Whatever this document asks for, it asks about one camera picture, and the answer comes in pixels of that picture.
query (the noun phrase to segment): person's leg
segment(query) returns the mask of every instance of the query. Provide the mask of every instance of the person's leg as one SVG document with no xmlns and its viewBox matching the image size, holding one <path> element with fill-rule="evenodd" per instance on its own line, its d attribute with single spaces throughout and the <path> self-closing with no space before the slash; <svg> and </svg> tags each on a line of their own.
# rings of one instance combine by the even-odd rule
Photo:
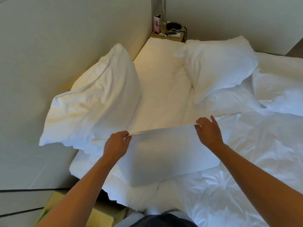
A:
<svg viewBox="0 0 303 227">
<path fill-rule="evenodd" d="M 132 224 L 136 223 L 138 220 L 140 220 L 142 217 L 144 217 L 143 213 L 134 212 L 127 218 L 123 219 L 121 222 L 116 224 L 115 227 L 129 227 Z"/>
<path fill-rule="evenodd" d="M 185 219 L 185 220 L 188 220 L 188 221 L 191 221 L 193 223 L 195 223 L 186 213 L 182 212 L 182 211 L 170 211 L 170 212 L 167 212 L 167 213 L 170 213 L 178 218 L 182 218 L 182 219 Z"/>
</svg>

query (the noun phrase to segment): bed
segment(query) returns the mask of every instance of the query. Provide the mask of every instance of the bed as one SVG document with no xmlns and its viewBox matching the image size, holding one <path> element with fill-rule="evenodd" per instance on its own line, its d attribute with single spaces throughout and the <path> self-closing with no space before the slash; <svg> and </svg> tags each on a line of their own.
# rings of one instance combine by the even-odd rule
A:
<svg viewBox="0 0 303 227">
<path fill-rule="evenodd" d="M 274 113 L 262 106 L 255 99 L 251 76 L 240 85 L 217 90 L 194 104 L 193 88 L 184 65 L 172 56 L 183 45 L 150 38 L 141 49 L 134 64 L 142 96 L 127 130 L 132 133 L 181 126 L 193 124 L 203 116 L 240 113 L 230 134 L 229 146 L 303 193 L 303 117 Z M 281 59 L 285 62 L 293 59 L 265 53 L 256 55 L 259 65 L 266 68 L 278 65 Z M 79 150 L 70 165 L 71 174 L 82 178 L 98 159 L 99 156 Z M 124 183 L 115 166 L 103 189 L 111 200 L 146 214 L 173 209 L 184 211 L 198 226 L 267 226 L 222 163 L 138 187 Z"/>
</svg>

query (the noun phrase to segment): black telephone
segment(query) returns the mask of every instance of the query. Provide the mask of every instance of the black telephone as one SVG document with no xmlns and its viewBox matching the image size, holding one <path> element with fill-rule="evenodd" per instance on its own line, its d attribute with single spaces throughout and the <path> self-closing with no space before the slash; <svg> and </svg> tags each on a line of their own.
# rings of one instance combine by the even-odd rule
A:
<svg viewBox="0 0 303 227">
<path fill-rule="evenodd" d="M 166 24 L 166 29 L 167 30 L 171 30 L 171 29 L 179 30 L 179 29 L 182 29 L 182 25 L 177 22 L 169 22 Z"/>
</svg>

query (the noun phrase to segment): dark clothing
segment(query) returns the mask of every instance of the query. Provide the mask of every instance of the dark clothing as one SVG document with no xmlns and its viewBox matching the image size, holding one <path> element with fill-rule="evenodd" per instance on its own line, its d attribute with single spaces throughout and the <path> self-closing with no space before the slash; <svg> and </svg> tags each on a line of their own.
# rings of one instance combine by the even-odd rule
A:
<svg viewBox="0 0 303 227">
<path fill-rule="evenodd" d="M 170 213 L 161 215 L 148 215 L 130 227 L 198 227 L 191 221 L 178 218 Z"/>
</svg>

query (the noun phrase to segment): person's right arm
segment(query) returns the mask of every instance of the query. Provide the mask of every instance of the person's right arm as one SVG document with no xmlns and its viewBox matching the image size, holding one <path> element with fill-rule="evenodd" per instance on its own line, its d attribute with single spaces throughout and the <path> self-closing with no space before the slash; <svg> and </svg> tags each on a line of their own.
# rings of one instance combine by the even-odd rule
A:
<svg viewBox="0 0 303 227">
<path fill-rule="evenodd" d="M 196 121 L 200 124 L 195 126 L 200 141 L 222 161 L 267 224 L 270 227 L 303 226 L 303 194 L 225 145 L 213 116 L 211 120 L 204 117 Z"/>
</svg>

